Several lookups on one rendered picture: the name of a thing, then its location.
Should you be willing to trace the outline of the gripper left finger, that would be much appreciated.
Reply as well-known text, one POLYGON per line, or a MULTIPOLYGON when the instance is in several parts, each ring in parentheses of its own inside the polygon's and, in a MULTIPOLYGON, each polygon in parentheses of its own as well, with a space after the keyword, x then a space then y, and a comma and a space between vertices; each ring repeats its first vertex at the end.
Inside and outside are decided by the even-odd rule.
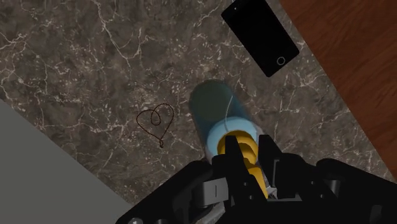
POLYGON ((261 188, 248 173, 235 136, 225 137, 225 153, 190 162, 115 224, 195 224, 213 204, 226 202, 226 216, 243 220, 244 211, 261 203, 261 188))

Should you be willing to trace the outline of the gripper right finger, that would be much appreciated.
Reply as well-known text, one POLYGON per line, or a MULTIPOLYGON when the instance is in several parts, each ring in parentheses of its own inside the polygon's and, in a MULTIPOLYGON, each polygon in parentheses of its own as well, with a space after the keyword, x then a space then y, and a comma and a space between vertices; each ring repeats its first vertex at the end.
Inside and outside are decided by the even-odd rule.
POLYGON ((397 224, 397 183, 336 159, 315 165, 259 136, 259 163, 277 190, 275 211, 296 224, 397 224))

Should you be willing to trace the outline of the blue bottle with yellow cap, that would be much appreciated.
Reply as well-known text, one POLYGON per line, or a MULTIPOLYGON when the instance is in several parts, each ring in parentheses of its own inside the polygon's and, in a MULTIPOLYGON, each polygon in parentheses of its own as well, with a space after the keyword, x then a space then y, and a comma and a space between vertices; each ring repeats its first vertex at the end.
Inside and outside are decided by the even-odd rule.
POLYGON ((265 175, 259 164, 259 136, 263 130, 252 121, 233 90, 220 80, 198 84, 190 94, 189 109, 204 147, 205 158, 225 152, 225 137, 235 136, 244 165, 252 174, 265 197, 269 196, 265 175))

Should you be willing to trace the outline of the black smartphone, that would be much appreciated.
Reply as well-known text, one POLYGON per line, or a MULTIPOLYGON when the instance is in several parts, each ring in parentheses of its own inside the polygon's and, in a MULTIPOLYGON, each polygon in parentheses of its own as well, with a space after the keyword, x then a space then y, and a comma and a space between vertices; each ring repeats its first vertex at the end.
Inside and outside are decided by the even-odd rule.
POLYGON ((235 0, 221 17, 267 77, 300 53, 266 0, 235 0))

